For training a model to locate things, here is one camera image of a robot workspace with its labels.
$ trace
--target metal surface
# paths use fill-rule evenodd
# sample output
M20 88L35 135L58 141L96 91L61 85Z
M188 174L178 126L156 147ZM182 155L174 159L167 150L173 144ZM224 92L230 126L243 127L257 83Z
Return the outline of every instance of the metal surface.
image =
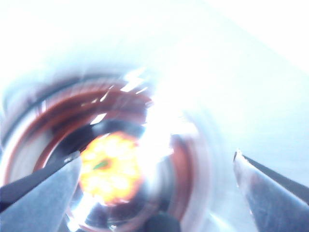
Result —
M80 157L42 181L1 213L2 232L57 231L76 189Z
M309 231L309 205L305 201L309 188L244 157L240 151L235 154L234 171L259 231Z

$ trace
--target metal prong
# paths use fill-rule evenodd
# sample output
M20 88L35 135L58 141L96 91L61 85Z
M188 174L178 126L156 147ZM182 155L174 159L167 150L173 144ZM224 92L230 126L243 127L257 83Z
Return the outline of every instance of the metal prong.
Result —
M309 232L309 205L293 193L296 182L243 156L240 150L234 156L234 172L259 231ZM290 190L282 180L290 181Z

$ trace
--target bright light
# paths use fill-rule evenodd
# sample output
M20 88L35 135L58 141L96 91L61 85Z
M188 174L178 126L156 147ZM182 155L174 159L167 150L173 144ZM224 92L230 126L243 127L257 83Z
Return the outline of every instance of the bright light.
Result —
M81 153L80 185L104 205L127 203L141 184L136 138L114 132L94 139Z
M79 225L78 223L76 223L76 221L74 219L71 219L68 223L67 223L68 229L71 232L76 232L79 229Z
M141 89L140 91L137 91L135 94L142 93L142 92L145 91L146 89L148 89L148 87L145 87L145 88Z
M146 68L140 68L133 71L130 71L124 76L124 79L128 81L128 83L122 87L120 90L123 92L130 92L139 86L144 80L139 78L139 76L146 70Z
M93 124L99 123L100 121L103 120L103 118L104 118L105 116L106 116L106 113L97 115L96 118L93 119L92 122L90 122L90 124L93 125Z

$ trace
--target metal blade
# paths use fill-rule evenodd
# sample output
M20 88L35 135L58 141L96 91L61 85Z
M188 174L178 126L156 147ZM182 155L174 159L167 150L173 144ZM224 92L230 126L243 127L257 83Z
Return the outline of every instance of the metal blade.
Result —
M309 205L293 193L296 182L289 183L288 178L244 157L240 151L234 157L234 172L259 231L309 232Z
M76 189L82 161L66 163L1 213L2 232L55 232Z

